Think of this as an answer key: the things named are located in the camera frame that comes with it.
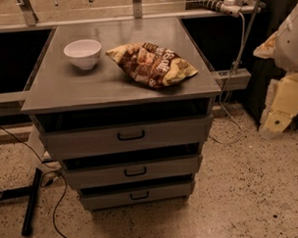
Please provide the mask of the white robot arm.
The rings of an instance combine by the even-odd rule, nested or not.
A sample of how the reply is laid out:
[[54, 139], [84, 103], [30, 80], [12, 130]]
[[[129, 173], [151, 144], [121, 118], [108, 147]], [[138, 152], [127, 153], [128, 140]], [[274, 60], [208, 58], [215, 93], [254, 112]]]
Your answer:
[[298, 115], [298, 3], [278, 31], [254, 50], [257, 58], [273, 59], [286, 75], [274, 85], [273, 99], [259, 127], [263, 138], [276, 138]]

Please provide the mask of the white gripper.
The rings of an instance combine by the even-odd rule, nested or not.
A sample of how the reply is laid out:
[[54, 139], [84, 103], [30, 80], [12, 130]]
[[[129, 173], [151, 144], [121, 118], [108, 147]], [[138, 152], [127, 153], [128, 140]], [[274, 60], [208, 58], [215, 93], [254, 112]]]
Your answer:
[[263, 138], [277, 138], [298, 115], [298, 72], [289, 72], [281, 80], [273, 79], [265, 104], [258, 131]]

